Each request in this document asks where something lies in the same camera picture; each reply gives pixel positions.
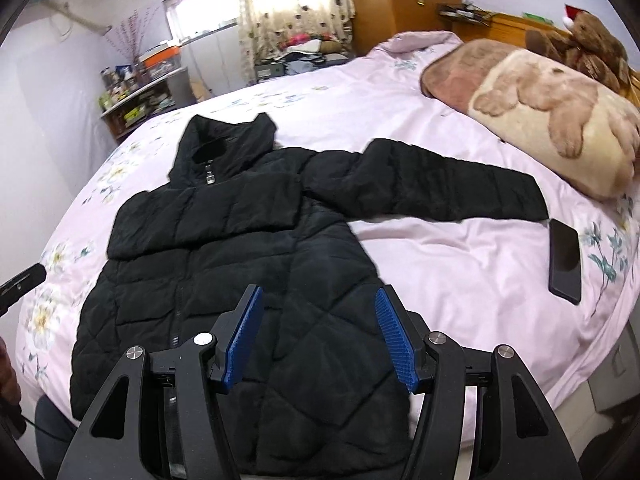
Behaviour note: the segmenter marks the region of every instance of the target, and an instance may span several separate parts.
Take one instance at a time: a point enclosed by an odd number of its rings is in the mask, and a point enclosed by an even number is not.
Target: jacket sleeve
[[[384,214],[437,221],[548,218],[532,176],[395,140],[375,139],[364,153],[318,153],[306,164],[302,180],[309,196],[352,219]]]

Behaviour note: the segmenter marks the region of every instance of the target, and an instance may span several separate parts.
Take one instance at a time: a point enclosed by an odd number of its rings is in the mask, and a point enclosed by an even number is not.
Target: black smartphone
[[[552,218],[549,221],[549,247],[549,292],[577,305],[582,299],[577,231]]]

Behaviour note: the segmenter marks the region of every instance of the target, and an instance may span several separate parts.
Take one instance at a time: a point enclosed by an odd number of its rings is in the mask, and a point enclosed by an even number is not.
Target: desk
[[[124,115],[136,108],[153,93],[165,93],[174,100],[175,104],[161,110],[150,110],[134,123],[127,125]],[[100,118],[107,124],[116,142],[121,143],[150,118],[178,108],[194,105],[196,102],[196,97],[191,90],[189,71],[187,67],[183,66],[136,90],[133,94],[109,108]]]

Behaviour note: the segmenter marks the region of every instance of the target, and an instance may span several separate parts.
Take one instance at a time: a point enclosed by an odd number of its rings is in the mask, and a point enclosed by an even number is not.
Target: hand
[[[11,359],[6,351],[4,340],[0,337],[0,396],[9,404],[17,406],[22,394],[20,385],[11,366]]]

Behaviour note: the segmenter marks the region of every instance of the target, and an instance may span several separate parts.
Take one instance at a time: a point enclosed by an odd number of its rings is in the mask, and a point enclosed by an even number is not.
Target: window frame
[[[181,46],[185,46],[189,43],[193,43],[193,41],[199,40],[200,38],[206,38],[211,34],[215,34],[220,30],[225,30],[226,28],[234,27],[238,24],[238,18],[233,20],[228,20],[228,22],[223,22],[218,28],[215,30],[206,30],[197,34],[196,36],[185,36],[181,37],[180,34],[180,25],[179,18],[176,13],[177,6],[186,0],[165,0],[164,3],[164,14],[166,16],[167,23],[169,25],[169,30],[171,31],[172,37],[174,40],[180,41]]]

